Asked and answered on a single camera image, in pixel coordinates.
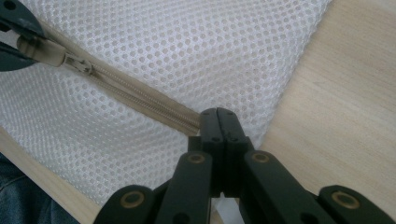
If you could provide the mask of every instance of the light wood table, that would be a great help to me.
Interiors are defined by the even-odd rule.
[[[396,1],[334,0],[290,81],[262,149],[307,189],[353,188],[396,219]],[[100,206],[0,129],[0,151],[81,223]]]

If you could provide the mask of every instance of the mesh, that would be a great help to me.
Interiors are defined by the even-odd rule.
[[[200,112],[225,107],[255,147],[330,0],[23,0],[98,59]],[[187,137],[85,77],[36,64],[0,76],[0,124],[57,175],[103,204],[169,178]]]

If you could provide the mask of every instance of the zipper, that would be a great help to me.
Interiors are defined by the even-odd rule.
[[[199,114],[163,93],[91,56],[40,21],[48,39],[20,36],[17,47],[26,56],[51,66],[64,65],[89,77],[118,101],[188,136],[199,131]]]

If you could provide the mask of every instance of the zipper pull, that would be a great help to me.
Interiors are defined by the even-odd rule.
[[[18,50],[27,57],[40,63],[54,67],[65,65],[85,75],[92,73],[92,65],[88,60],[67,52],[67,49],[51,40],[35,36],[27,39],[20,36],[17,41]]]

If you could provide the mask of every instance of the blue jeans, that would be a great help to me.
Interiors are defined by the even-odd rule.
[[[1,153],[0,222],[78,223]]]

